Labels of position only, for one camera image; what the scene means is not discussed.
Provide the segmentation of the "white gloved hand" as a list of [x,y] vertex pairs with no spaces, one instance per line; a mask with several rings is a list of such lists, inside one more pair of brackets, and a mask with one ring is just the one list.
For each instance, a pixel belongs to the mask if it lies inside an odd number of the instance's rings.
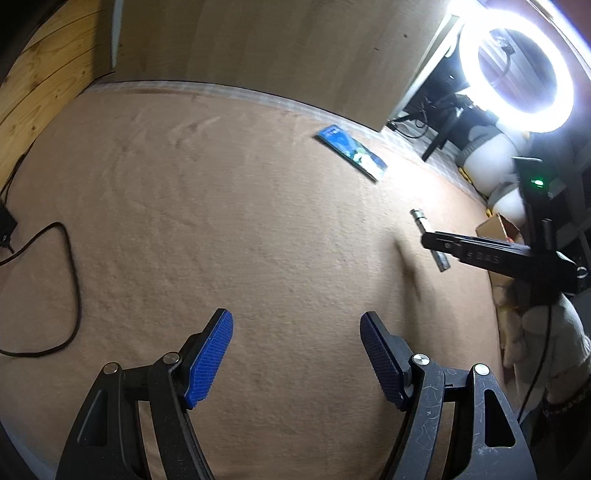
[[590,338],[570,300],[518,305],[514,282],[493,288],[502,337],[503,365],[514,372],[517,395],[531,410],[542,400],[559,404],[590,377]]

